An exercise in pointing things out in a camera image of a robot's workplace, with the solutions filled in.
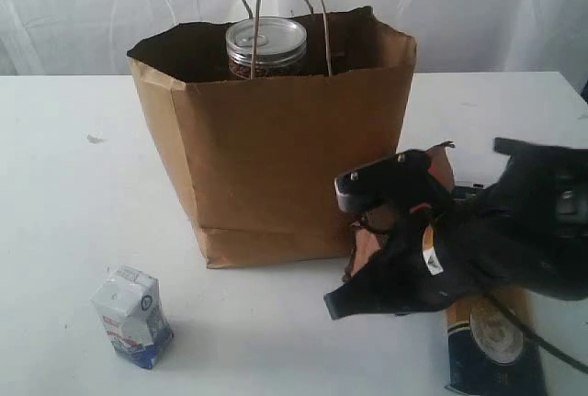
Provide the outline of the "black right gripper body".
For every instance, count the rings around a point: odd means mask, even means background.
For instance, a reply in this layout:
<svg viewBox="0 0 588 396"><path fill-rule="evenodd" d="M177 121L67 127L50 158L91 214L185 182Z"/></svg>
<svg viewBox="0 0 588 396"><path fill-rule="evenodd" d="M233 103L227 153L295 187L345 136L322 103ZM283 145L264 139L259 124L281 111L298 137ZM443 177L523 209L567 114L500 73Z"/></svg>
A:
<svg viewBox="0 0 588 396"><path fill-rule="evenodd" d="M374 272L387 281L395 315L442 311L465 295L505 284L447 243L432 209L422 205L400 217L385 246L358 272Z"/></svg>

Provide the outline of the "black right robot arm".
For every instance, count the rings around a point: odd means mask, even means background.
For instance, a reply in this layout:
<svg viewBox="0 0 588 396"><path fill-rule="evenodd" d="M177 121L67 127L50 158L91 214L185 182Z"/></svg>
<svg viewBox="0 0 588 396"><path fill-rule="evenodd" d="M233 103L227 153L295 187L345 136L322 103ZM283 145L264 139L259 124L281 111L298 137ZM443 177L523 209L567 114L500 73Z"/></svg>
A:
<svg viewBox="0 0 588 396"><path fill-rule="evenodd" d="M362 229L385 206L396 221L325 304L339 320L360 314L442 311L459 298L518 286L558 300L587 296L587 152L498 138L508 159L498 181L457 200L435 179L432 157L411 149L339 175L340 210Z"/></svg>

